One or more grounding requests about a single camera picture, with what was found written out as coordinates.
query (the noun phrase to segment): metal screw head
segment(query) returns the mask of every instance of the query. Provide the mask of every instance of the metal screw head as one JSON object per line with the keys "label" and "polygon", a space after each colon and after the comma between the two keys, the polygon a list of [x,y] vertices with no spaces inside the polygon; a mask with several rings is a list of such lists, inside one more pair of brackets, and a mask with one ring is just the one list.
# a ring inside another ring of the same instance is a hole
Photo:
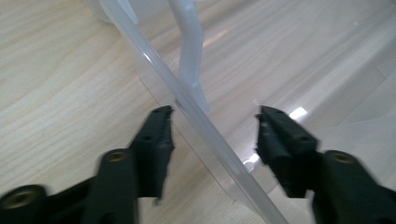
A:
{"label": "metal screw head", "polygon": [[107,160],[111,162],[122,161],[126,158],[126,154],[124,152],[113,152],[107,156]]}
{"label": "metal screw head", "polygon": [[23,207],[37,198],[35,190],[26,189],[9,195],[1,204],[4,209]]}

